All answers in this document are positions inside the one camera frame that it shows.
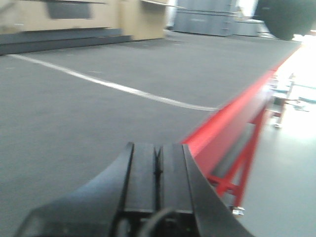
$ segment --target black cable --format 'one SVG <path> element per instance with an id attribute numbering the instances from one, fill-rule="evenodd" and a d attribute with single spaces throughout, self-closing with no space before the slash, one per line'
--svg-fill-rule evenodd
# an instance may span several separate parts
<path id="1" fill-rule="evenodd" d="M 150 237 L 152 231 L 156 228 L 156 226 L 166 217 L 174 215 L 176 219 L 178 219 L 178 215 L 176 213 L 176 210 L 174 208 L 164 208 L 154 214 L 140 229 L 140 231 L 137 234 L 137 237 Z"/>

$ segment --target black plastic part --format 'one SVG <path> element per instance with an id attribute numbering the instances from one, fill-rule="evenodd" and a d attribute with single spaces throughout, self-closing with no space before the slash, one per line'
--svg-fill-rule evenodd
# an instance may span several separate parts
<path id="1" fill-rule="evenodd" d="M 135 146 L 126 193 L 125 211 L 155 211 L 155 152 L 150 144 Z"/>
<path id="2" fill-rule="evenodd" d="M 122 208 L 134 145 L 75 192 L 33 210 L 15 237 L 108 237 Z"/>
<path id="3" fill-rule="evenodd" d="M 15 237 L 253 237 L 186 145 L 129 143 L 100 175 L 33 210 Z"/>
<path id="4" fill-rule="evenodd" d="M 181 145 L 166 145 L 160 151 L 163 163 L 161 207 L 173 207 L 179 213 L 193 214 L 187 167 Z"/>
<path id="5" fill-rule="evenodd" d="M 316 21 L 316 0 L 259 0 L 254 19 L 263 20 L 282 40 L 307 34 Z"/>

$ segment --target metal bolt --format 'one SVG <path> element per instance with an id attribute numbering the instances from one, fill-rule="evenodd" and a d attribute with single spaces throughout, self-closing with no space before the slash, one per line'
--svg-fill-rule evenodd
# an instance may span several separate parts
<path id="1" fill-rule="evenodd" d="M 236 217 L 244 216 L 243 211 L 245 211 L 245 209 L 242 208 L 241 206 L 232 206 L 231 210 L 232 210 L 233 215 Z"/>

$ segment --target white line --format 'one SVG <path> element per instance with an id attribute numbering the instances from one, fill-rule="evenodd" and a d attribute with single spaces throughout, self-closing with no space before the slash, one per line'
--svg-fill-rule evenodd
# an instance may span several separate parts
<path id="1" fill-rule="evenodd" d="M 192 109 L 192 110 L 201 110 L 201 111 L 217 111 L 217 108 L 213 108 L 213 107 L 205 107 L 205 106 L 198 106 L 198 105 L 192 105 L 192 104 L 187 104 L 184 102 L 180 102 L 177 100 L 173 100 L 173 99 L 168 99 L 165 97 L 161 97 L 161 96 L 157 96 L 157 95 L 153 95 L 138 89 L 134 89 L 128 86 L 124 86 L 124 85 L 120 85 L 120 84 L 116 84 L 110 81 L 106 81 L 106 80 L 100 80 L 98 78 L 95 77 L 91 77 L 76 71 L 73 71 L 71 69 L 65 68 L 65 67 L 61 67 L 55 64 L 51 64 L 51 63 L 47 63 L 44 62 L 42 60 L 38 60 L 38 59 L 34 59 L 34 58 L 29 58 L 26 56 L 22 56 L 22 55 L 16 55 L 16 54 L 10 54 L 9 56 L 13 57 L 13 58 L 17 58 L 17 59 L 22 59 L 24 61 L 28 61 L 28 62 L 32 62 L 32 63 L 36 63 L 36 64 L 41 64 L 45 67 L 51 68 L 51 69 L 55 69 L 58 70 L 60 72 L 64 72 L 66 74 L 72 75 L 74 77 L 77 78 L 81 78 L 96 84 L 100 84 L 100 85 L 104 85 L 116 90 L 120 90 L 120 91 L 124 91 L 133 95 L 137 95 L 143 98 L 147 98 L 147 99 L 151 99 L 151 100 L 155 100 L 158 102 L 162 102 L 168 105 L 173 105 L 173 106 L 177 106 L 177 107 L 181 107 L 181 108 L 186 108 L 186 109 Z"/>

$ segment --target red rail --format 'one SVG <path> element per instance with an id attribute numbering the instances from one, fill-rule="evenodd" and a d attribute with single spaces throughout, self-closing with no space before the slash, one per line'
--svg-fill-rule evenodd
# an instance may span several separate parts
<path id="1" fill-rule="evenodd" d="M 269 81 L 285 61 L 264 74 L 182 141 L 183 144 L 189 145 L 202 173 L 216 186 L 218 195 L 230 192 L 235 196 L 234 206 L 240 206 L 242 202 L 260 130 L 266 120 L 266 109 L 272 96 Z M 255 124 L 250 141 L 223 178 L 212 176 L 212 171 L 243 133 L 247 123 Z M 232 180 L 238 172 L 241 172 L 241 178 L 235 185 Z"/>

